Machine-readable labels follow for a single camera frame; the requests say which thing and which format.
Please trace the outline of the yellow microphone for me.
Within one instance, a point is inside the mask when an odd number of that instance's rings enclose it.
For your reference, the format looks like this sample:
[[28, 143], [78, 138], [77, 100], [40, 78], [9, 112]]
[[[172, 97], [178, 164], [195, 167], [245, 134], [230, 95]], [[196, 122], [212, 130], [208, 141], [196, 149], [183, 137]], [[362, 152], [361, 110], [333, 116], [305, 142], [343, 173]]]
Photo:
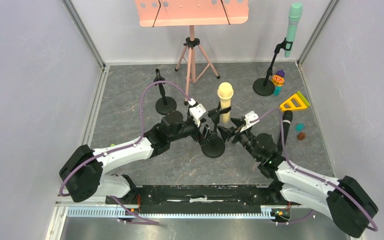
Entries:
[[[222, 82], [218, 89], [217, 95], [220, 100], [220, 107], [222, 110], [231, 107], [231, 99], [234, 95], [234, 90], [229, 82]], [[223, 124], [227, 124], [230, 120], [230, 112], [220, 115], [220, 120]]]

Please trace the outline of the black microphone desk stand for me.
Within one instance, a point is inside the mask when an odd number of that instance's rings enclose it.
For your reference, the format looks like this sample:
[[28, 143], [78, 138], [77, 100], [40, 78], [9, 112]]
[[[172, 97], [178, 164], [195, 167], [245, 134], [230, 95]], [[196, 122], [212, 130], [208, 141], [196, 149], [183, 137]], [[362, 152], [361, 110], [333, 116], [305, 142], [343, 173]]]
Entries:
[[177, 109], [177, 103], [174, 98], [166, 96], [166, 91], [164, 88], [165, 78], [161, 76], [161, 72], [158, 68], [155, 69], [155, 78], [153, 82], [158, 82], [157, 86], [160, 93], [160, 98], [155, 103], [155, 110], [160, 115], [167, 115], [168, 113], [175, 111]]

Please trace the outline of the black microphone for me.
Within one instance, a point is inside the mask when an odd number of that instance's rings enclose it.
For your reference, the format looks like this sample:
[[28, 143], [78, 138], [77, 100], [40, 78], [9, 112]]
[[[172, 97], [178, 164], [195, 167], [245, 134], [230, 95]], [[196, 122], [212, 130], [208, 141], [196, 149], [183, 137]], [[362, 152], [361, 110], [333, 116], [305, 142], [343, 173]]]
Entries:
[[282, 154], [283, 148], [286, 144], [286, 140], [288, 137], [289, 128], [292, 120], [293, 120], [293, 112], [291, 110], [286, 110], [282, 115], [282, 119], [280, 122], [280, 132], [279, 132], [279, 137], [277, 141], [277, 153], [279, 155]]

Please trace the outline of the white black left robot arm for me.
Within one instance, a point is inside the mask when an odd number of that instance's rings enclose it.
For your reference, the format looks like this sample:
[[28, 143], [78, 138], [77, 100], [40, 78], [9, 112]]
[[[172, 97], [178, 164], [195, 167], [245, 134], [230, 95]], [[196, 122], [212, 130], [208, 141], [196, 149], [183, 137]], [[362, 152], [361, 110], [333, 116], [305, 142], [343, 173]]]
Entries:
[[154, 158], [171, 147], [177, 140], [192, 138], [209, 158], [220, 157], [225, 150], [224, 141], [208, 125], [201, 126], [205, 118], [193, 114], [184, 118], [172, 111], [138, 138], [105, 148], [90, 148], [84, 144], [72, 153], [59, 171], [62, 180], [60, 196], [81, 203], [93, 196], [118, 197], [125, 204], [133, 203], [137, 190], [126, 176], [107, 173], [121, 166]]

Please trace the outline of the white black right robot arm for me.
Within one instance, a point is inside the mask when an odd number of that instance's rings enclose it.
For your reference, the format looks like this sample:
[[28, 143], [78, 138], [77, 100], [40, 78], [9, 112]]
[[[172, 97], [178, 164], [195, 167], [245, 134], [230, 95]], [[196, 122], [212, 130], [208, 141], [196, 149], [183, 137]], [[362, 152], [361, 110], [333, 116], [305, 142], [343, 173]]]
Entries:
[[273, 182], [269, 199], [305, 206], [326, 217], [345, 234], [359, 238], [365, 230], [377, 231], [374, 216], [379, 209], [362, 186], [352, 177], [325, 176], [294, 164], [287, 158], [285, 143], [293, 113], [287, 110], [281, 119], [278, 142], [267, 133], [254, 135], [246, 119], [232, 119], [234, 127], [218, 127], [224, 141], [241, 144], [258, 163], [260, 172]]

